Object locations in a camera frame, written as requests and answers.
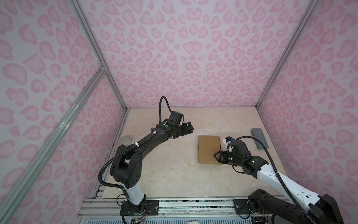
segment metal mounting plate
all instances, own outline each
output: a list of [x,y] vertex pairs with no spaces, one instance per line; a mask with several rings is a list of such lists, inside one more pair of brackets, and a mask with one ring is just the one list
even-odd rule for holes
[[[132,211],[129,210],[128,203],[129,203],[129,201],[124,201],[122,203],[121,214],[122,214],[122,212],[124,212],[125,216],[135,215]],[[149,215],[158,215],[158,211],[159,211],[159,201],[158,200],[146,200],[145,207],[148,207],[148,213],[147,213],[148,216]]]
[[252,213],[250,212],[250,210],[248,209],[248,205],[247,205],[247,199],[234,199],[234,208],[235,208],[235,213],[237,215],[252,215]]

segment aluminum frame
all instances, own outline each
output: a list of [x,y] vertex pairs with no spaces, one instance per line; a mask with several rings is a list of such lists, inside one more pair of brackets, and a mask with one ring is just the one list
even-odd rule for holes
[[99,68],[88,85],[73,103],[72,107],[63,117],[55,131],[51,134],[49,139],[40,149],[39,153],[28,165],[25,172],[17,181],[16,185],[9,191],[8,195],[0,206],[0,224],[6,224],[11,219],[16,209],[26,196],[27,192],[30,190],[33,183],[41,173],[42,169],[51,158],[53,152],[59,146],[63,137],[66,135],[78,114],[81,112],[83,106],[86,104],[87,100],[96,89],[104,74],[105,70],[102,67]]
[[[265,122],[263,121],[261,114],[258,113],[258,115],[260,116],[260,119],[261,119],[263,125],[265,126],[265,129],[268,130],[268,129],[267,129],[268,127],[267,127],[267,125],[265,124]],[[282,165],[283,165],[283,167],[284,167],[284,169],[285,169],[285,171],[286,171],[287,177],[290,178],[291,180],[295,180],[295,178],[294,178],[294,177],[291,175],[291,173],[290,173],[290,169],[289,169],[289,167],[287,166],[287,164],[286,164],[286,162],[285,162],[285,160],[284,160],[283,155],[281,154],[280,150],[278,150],[279,147],[275,144],[274,138],[272,137],[272,134],[271,134],[269,131],[268,131],[267,133],[268,133],[269,138],[271,139],[272,144],[274,145],[274,148],[276,149],[277,155],[279,156],[279,159],[280,159],[280,161],[281,161],[281,163],[282,163]]]
[[[196,221],[198,224],[252,224],[257,223],[258,220],[254,220],[254,217],[243,219],[239,216],[225,216],[218,217],[152,217],[145,218],[147,224],[187,224],[188,222]],[[130,219],[126,220],[125,224],[130,224]],[[84,218],[77,219],[75,224],[123,224],[120,217],[112,218]]]
[[[130,109],[128,109],[126,112],[123,113],[122,115],[122,118],[120,120],[120,124],[118,125],[117,127],[117,130],[115,132],[115,135],[114,135],[114,138],[113,138],[113,141],[112,141],[112,146],[110,147],[110,149],[108,150],[108,153],[106,155],[106,158],[105,158],[105,162],[110,160],[110,158],[112,158],[114,156],[114,153],[116,151],[116,147],[117,147],[117,144],[119,142],[119,139],[120,139],[120,136],[122,134],[122,131],[124,129],[124,126],[125,126],[125,122],[127,120],[127,117],[128,117],[128,113],[129,113]],[[109,171],[109,167],[108,166],[105,170],[105,172],[103,173],[103,176],[107,176],[108,174],[108,171]],[[103,185],[101,185],[99,182],[96,182],[96,185],[93,189],[93,192],[91,194],[91,198],[94,199],[98,196],[102,196],[102,195],[98,195],[99,194],[99,190],[101,190],[101,188],[103,188],[103,190],[101,190],[102,194],[103,194],[103,191],[104,191],[104,187]]]
[[305,10],[305,12],[303,13],[303,16],[301,17],[301,20],[299,21],[295,31],[292,34],[292,37],[290,38],[289,43],[287,44],[284,53],[282,54],[279,62],[277,63],[274,71],[272,72],[272,75],[270,77],[270,79],[268,80],[265,88],[263,89],[262,95],[260,96],[260,98],[257,101],[256,104],[256,108],[259,109],[263,103],[263,101],[265,100],[266,96],[269,93],[269,90],[271,89],[274,81],[276,80],[276,78],[279,76],[281,68],[283,67],[283,65],[285,64],[285,62],[287,61],[288,57],[291,55],[291,52],[294,48],[294,46],[296,45],[298,39],[300,38],[302,32],[304,31],[304,29],[307,27],[309,21],[312,18],[312,15],[315,11],[315,9],[317,9],[317,5],[318,2],[320,2],[320,0],[311,0],[308,3],[308,6]]
[[[283,196],[275,196],[290,202]],[[148,198],[159,200],[158,215],[153,218],[163,217],[220,217],[238,216],[235,213],[233,199],[247,199],[248,197],[183,197],[183,198]],[[121,208],[116,199],[85,199],[78,214],[78,220],[91,218],[115,218],[119,216]]]
[[98,59],[98,62],[101,64],[101,66],[104,67],[104,69],[106,70],[106,76],[108,77],[109,79],[109,83],[110,83],[110,86],[113,90],[113,92],[115,93],[115,96],[117,98],[117,100],[120,102],[120,105],[123,109],[123,111],[126,111],[127,110],[127,107],[123,101],[123,98],[119,92],[119,89],[113,79],[113,76],[111,74],[111,72],[109,71],[108,69],[108,66],[107,66],[107,63],[106,63],[106,60],[104,59],[103,57],[103,54],[98,46],[98,43],[95,39],[95,36],[88,24],[88,21],[87,21],[87,18],[84,14],[84,11],[82,9],[82,6],[81,4],[78,2],[78,0],[68,0],[68,2],[70,3],[71,7],[72,7],[72,10],[74,12],[74,14],[76,15],[83,31],[84,31],[84,34],[86,35],[88,41],[89,41],[89,44],[91,45],[92,49],[93,49],[93,52],[94,54],[96,55],[97,59]]

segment brown cardboard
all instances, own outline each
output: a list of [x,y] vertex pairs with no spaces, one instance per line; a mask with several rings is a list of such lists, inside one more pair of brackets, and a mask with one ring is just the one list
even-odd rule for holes
[[220,150],[219,136],[199,135],[198,163],[222,165],[214,158]]

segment white robotic arm segment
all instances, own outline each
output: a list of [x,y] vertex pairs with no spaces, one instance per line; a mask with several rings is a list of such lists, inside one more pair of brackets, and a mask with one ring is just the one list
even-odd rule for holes
[[[316,204],[317,201],[319,201],[318,194],[310,191],[303,186],[297,184],[295,181],[289,179],[282,173],[278,172],[286,184],[288,190],[292,193],[292,195],[295,197],[295,199],[298,201],[298,203],[305,209],[305,211],[309,211],[310,207],[309,204]],[[261,170],[257,172],[257,178],[266,184],[273,187],[275,190],[280,192],[283,196],[285,196],[287,199],[292,201],[290,197],[288,196],[285,189],[282,187],[281,183],[279,182],[278,178],[275,175],[274,169],[272,165],[265,164],[261,167]]]
[[124,192],[128,194],[129,201],[134,205],[139,205],[144,198],[144,193],[140,188],[139,182],[129,189],[125,188]]

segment black robotic arm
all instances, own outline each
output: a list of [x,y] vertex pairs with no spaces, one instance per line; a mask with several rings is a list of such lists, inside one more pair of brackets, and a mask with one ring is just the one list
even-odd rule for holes
[[[170,117],[161,121],[161,102],[165,100],[171,112]],[[126,215],[140,215],[146,207],[146,196],[138,183],[142,173],[142,161],[155,147],[167,141],[169,138],[178,138],[182,135],[193,133],[194,128],[191,122],[183,123],[184,115],[172,111],[167,99],[163,96],[159,102],[159,123],[151,128],[151,133],[140,141],[129,146],[120,145],[116,155],[111,158],[100,170],[98,181],[109,187],[120,188],[126,195],[122,203],[121,213]],[[102,179],[102,175],[110,164],[110,175],[118,184],[110,184]]]
[[[242,138],[252,138],[264,148],[271,165],[260,156],[252,156]],[[227,150],[219,151],[214,157],[219,163],[240,166],[242,173],[259,179],[294,204],[275,198],[266,191],[257,189],[248,197],[250,211],[266,211],[278,215],[294,224],[344,224],[337,202],[331,196],[320,196],[277,171],[265,145],[252,136],[237,139],[227,137]]]

